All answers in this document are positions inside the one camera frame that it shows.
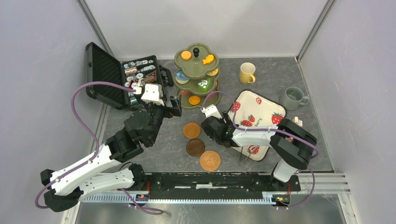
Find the light brown round coaster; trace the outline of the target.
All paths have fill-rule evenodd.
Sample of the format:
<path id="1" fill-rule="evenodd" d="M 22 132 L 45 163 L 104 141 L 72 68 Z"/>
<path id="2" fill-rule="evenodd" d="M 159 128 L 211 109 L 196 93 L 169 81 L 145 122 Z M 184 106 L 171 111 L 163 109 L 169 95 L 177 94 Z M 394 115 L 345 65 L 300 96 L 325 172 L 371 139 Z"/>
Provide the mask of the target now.
<path id="1" fill-rule="evenodd" d="M 201 134 L 201 127 L 196 122 L 189 122 L 183 127 L 183 134 L 188 139 L 197 138 Z"/>

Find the strawberry print serving tray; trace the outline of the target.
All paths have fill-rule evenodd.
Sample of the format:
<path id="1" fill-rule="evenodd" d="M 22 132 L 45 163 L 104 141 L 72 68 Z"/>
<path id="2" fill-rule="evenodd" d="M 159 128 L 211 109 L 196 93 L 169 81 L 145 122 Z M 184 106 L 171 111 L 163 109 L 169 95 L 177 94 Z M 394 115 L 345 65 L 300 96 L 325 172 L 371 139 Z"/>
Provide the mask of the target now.
<path id="1" fill-rule="evenodd" d="M 235 123 L 248 127 L 266 127 L 279 124 L 286 116 L 284 106 L 251 90 L 243 90 L 228 110 L 228 116 L 232 119 L 236 114 Z"/>

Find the grey-green ceramic mug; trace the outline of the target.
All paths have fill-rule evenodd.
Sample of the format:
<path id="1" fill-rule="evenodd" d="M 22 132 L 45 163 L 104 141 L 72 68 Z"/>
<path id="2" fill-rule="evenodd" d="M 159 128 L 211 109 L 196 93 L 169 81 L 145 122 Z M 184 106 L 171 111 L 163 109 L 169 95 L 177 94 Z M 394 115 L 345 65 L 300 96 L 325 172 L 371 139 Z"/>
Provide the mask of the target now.
<path id="1" fill-rule="evenodd" d="M 310 99 L 297 87 L 288 87 L 280 96 L 279 103 L 289 111 L 296 110 L 301 105 L 310 103 Z"/>

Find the yellow glazed donut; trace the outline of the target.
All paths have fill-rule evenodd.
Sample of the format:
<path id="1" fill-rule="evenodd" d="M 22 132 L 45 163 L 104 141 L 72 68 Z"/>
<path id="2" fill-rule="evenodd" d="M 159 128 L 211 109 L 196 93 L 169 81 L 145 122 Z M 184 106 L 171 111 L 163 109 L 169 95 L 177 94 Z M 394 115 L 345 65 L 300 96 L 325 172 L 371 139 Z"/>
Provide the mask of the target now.
<path id="1" fill-rule="evenodd" d="M 217 75 L 218 74 L 218 72 L 219 72 L 219 69 L 218 68 L 216 68 L 215 70 L 213 70 L 213 71 L 211 71 L 211 72 L 208 72 L 207 73 L 207 75 L 208 76 L 215 76 L 215 75 Z"/>

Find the yellow ceramic mug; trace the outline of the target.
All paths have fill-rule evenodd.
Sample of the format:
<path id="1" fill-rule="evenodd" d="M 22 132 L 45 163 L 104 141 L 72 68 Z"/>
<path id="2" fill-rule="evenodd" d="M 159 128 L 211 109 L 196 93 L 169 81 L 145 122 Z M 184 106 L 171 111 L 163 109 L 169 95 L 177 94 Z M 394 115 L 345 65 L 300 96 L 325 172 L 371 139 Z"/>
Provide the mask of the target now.
<path id="1" fill-rule="evenodd" d="M 256 81 L 256 67 L 254 64 L 245 62 L 240 66 L 239 80 L 243 84 L 252 84 Z"/>

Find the round orange biscuit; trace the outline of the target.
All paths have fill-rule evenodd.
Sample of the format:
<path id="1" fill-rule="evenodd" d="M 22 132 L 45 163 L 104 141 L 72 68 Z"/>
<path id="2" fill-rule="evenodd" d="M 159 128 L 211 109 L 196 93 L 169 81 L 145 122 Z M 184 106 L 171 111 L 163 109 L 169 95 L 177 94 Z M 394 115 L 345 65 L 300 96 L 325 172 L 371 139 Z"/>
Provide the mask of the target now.
<path id="1" fill-rule="evenodd" d="M 190 51 L 185 50 L 185 51 L 181 52 L 181 58 L 183 60 L 190 60 L 191 57 L 192 57 L 192 53 Z"/>

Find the small orange pastry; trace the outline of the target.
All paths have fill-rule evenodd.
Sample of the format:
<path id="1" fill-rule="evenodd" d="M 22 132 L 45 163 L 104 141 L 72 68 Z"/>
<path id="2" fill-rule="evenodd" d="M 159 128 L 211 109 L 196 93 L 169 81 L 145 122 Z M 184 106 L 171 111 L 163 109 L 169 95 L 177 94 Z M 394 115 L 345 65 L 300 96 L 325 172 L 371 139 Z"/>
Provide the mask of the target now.
<path id="1" fill-rule="evenodd" d="M 209 54 L 208 56 L 206 56 L 206 58 L 204 58 L 202 60 L 202 63 L 203 63 L 203 65 L 211 64 L 214 61 L 214 59 L 215 59 L 215 56 L 213 54 Z"/>

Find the blue glazed donut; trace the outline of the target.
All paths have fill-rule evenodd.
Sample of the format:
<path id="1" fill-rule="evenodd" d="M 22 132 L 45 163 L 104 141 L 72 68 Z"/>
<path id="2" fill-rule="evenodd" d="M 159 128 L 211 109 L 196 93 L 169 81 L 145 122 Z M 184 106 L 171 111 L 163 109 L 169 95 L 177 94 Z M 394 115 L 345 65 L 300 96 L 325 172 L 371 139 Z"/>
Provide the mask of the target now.
<path id="1" fill-rule="evenodd" d="M 179 84 L 186 84 L 190 80 L 187 76 L 185 76 L 185 74 L 182 71 L 176 73 L 175 79 L 176 82 Z"/>

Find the dark brown round coaster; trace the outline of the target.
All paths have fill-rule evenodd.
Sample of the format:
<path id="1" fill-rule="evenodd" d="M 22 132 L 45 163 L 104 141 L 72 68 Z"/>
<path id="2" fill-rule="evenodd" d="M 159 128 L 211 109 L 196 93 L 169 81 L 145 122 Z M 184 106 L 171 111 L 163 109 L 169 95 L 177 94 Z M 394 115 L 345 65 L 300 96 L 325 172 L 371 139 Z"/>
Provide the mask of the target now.
<path id="1" fill-rule="evenodd" d="M 200 156 L 205 151 L 205 144 L 201 139 L 195 138 L 188 141 L 186 144 L 186 152 L 190 156 Z"/>

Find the purple cake slice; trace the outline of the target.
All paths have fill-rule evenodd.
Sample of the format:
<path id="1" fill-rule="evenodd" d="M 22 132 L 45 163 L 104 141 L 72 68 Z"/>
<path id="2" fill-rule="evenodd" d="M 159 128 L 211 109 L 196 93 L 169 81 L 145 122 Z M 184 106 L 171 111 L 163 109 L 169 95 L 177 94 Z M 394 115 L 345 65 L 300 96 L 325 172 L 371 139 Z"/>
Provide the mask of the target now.
<path id="1" fill-rule="evenodd" d="M 211 92 L 210 94 L 208 94 L 208 95 L 206 96 L 206 98 L 207 98 L 207 99 L 212 99 L 212 98 L 215 97 L 215 96 L 216 96 L 216 93 Z"/>

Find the orange macaron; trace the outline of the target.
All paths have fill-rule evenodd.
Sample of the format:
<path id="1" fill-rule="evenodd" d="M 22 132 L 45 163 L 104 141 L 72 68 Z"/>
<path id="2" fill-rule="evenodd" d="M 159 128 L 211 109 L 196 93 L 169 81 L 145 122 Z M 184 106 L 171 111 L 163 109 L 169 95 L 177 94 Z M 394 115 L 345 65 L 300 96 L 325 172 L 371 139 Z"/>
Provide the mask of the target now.
<path id="1" fill-rule="evenodd" d="M 196 95 L 190 96 L 189 99 L 188 99 L 188 102 L 191 105 L 198 105 L 200 103 L 200 101 L 201 101 L 201 98 L 199 96 L 196 96 Z"/>

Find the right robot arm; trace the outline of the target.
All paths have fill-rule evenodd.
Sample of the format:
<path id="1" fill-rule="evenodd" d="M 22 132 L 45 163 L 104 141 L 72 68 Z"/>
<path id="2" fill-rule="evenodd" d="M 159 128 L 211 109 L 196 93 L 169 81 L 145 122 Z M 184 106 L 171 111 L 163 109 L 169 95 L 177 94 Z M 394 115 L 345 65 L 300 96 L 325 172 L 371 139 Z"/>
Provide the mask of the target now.
<path id="1" fill-rule="evenodd" d="M 233 123 L 225 114 L 223 118 L 210 116 L 201 127 L 206 135 L 224 147 L 265 146 L 274 149 L 281 160 L 270 177 L 275 190 L 284 189 L 298 170 L 306 170 L 310 160 L 317 155 L 317 139 L 290 119 L 267 127 L 243 126 Z"/>

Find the green triangular cake slice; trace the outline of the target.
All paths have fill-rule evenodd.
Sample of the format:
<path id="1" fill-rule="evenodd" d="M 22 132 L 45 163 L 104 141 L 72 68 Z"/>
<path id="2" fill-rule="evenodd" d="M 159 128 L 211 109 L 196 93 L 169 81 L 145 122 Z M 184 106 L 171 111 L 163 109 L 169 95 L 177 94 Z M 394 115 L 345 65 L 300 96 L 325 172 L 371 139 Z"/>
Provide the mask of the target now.
<path id="1" fill-rule="evenodd" d="M 210 78 L 203 79 L 203 80 L 199 81 L 197 83 L 198 90 L 200 92 L 206 92 L 208 90 L 209 86 L 210 86 L 210 83 L 211 83 L 211 79 Z"/>

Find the woven rattan round coaster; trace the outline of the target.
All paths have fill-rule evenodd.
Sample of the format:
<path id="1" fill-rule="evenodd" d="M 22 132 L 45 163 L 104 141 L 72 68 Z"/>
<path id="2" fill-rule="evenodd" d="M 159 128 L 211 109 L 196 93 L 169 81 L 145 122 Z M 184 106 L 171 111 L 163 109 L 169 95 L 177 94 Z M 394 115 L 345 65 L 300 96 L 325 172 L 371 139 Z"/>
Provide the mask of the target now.
<path id="1" fill-rule="evenodd" d="M 208 150 L 201 154 L 199 162 L 202 169 L 212 172 L 219 168 L 221 157 L 217 152 Z"/>

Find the metal serving tongs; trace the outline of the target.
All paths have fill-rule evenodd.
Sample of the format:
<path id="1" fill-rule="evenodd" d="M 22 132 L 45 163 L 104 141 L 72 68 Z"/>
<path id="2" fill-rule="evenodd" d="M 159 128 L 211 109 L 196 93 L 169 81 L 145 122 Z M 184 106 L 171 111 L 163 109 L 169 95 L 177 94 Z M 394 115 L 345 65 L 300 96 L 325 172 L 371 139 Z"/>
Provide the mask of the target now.
<path id="1" fill-rule="evenodd" d="M 253 151 L 251 151 L 248 147 L 241 148 L 239 159 L 238 159 L 238 164 L 242 164 L 244 161 L 246 161 L 253 152 L 254 152 L 254 149 L 253 149 Z"/>

